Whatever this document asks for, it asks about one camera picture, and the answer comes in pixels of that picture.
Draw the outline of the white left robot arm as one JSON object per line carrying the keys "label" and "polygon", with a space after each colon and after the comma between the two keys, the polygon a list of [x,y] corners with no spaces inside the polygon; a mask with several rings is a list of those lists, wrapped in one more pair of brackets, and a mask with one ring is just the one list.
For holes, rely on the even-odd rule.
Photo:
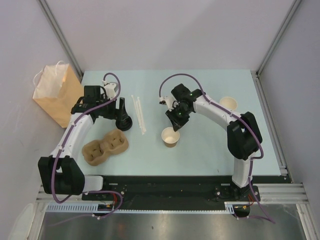
{"label": "white left robot arm", "polygon": [[[93,192],[100,200],[110,196],[111,188],[100,175],[84,174],[77,164],[79,152],[93,166],[117,154],[127,142],[123,133],[133,121],[120,97],[121,87],[115,82],[86,85],[84,95],[71,109],[70,122],[57,147],[49,156],[41,157],[38,169],[44,192],[53,196],[80,195]],[[114,120],[116,128],[103,138],[84,144],[84,139],[98,118]]]}

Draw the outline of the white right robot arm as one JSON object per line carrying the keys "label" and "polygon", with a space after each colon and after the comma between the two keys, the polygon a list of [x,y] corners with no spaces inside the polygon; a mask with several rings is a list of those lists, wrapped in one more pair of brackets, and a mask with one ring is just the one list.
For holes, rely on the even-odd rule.
{"label": "white right robot arm", "polygon": [[165,112],[173,130],[181,129],[191,113],[200,114],[221,126],[227,134],[227,148],[234,157],[231,196],[242,201],[249,194],[247,185],[252,179],[250,161],[255,158],[263,141],[255,116],[251,112],[228,110],[210,99],[201,89],[190,91],[182,83],[174,87],[172,96],[160,96],[159,103],[166,105]]}

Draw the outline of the black plastic cup lid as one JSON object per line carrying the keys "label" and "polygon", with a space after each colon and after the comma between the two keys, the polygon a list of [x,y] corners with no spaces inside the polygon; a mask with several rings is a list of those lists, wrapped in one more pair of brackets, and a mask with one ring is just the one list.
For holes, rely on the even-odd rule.
{"label": "black plastic cup lid", "polygon": [[128,131],[132,127],[133,121],[132,121],[132,118],[130,116],[128,116],[126,119],[116,120],[115,125],[119,130],[125,132],[125,131]]}

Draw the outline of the single brown paper cup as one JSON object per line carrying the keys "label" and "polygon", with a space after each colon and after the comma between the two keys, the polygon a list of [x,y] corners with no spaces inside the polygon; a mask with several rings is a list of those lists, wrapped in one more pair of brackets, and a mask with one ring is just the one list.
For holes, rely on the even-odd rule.
{"label": "single brown paper cup", "polygon": [[173,148],[180,139],[180,133],[172,127],[166,127],[161,133],[161,139],[166,147]]}

